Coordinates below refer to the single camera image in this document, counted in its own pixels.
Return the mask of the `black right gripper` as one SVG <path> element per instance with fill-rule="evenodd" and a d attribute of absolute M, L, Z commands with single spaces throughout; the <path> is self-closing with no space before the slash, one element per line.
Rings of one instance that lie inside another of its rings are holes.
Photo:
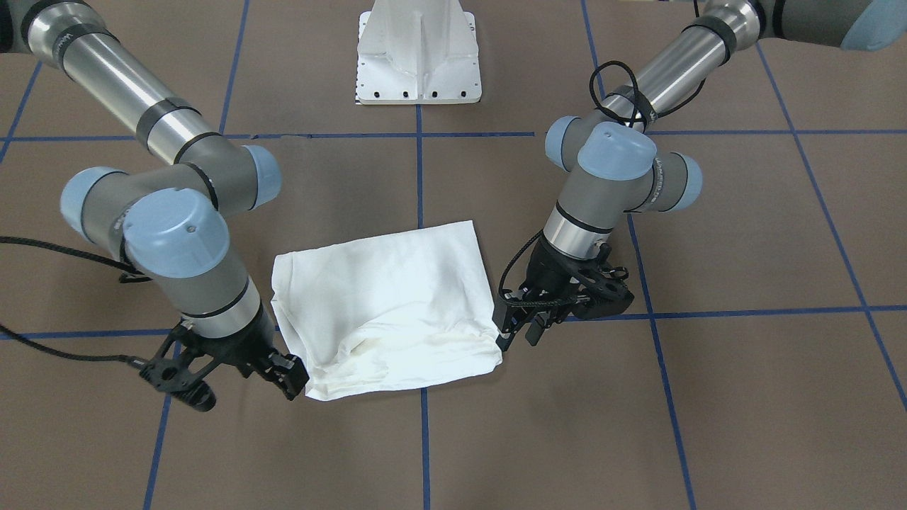
<path fill-rule="evenodd" d="M 203 380 L 220 366 L 237 369 L 243 378 L 256 373 L 276 385 L 288 401 L 304 394 L 309 374 L 298 356 L 281 354 L 273 346 L 275 325 L 263 305 L 250 320 L 241 319 L 242 327 L 227 325 L 230 335 L 218 329 L 222 319 L 217 317 L 185 317 L 169 332 L 169 341 L 182 345 L 175 359 L 175 378 Z"/>

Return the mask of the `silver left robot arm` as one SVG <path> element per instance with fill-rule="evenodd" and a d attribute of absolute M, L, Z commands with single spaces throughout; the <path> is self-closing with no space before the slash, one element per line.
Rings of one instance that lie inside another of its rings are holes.
<path fill-rule="evenodd" d="M 696 19 L 629 82 L 592 96 L 594 110 L 548 129 L 548 159 L 569 178 L 544 228 L 526 249 L 526 277 L 499 286 L 493 320 L 507 351 L 520 329 L 537 345 L 567 317 L 625 313 L 628 272 L 609 264 L 609 236 L 622 217 L 676 212 L 699 197 L 693 159 L 658 151 L 647 129 L 689 103 L 707 75 L 763 38 L 842 50 L 876 51 L 905 33 L 903 1 L 709 1 Z"/>

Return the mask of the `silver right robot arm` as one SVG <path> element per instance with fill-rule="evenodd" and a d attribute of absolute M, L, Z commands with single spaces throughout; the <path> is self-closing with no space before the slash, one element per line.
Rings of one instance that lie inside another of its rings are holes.
<path fill-rule="evenodd" d="M 122 282 L 156 282 L 181 315 L 152 358 L 89 361 L 129 365 L 155 390 L 201 412 L 216 403 L 205 378 L 220 366 L 258 374 L 294 400 L 307 369 L 274 346 L 274 322 L 226 223 L 278 196 L 274 156 L 256 145 L 237 147 L 214 130 L 84 1 L 4 1 L 2 52 L 33 55 L 64 72 L 163 161 L 141 174 L 88 168 L 62 191 L 66 222 L 110 252 L 101 264 L 122 271 Z"/>

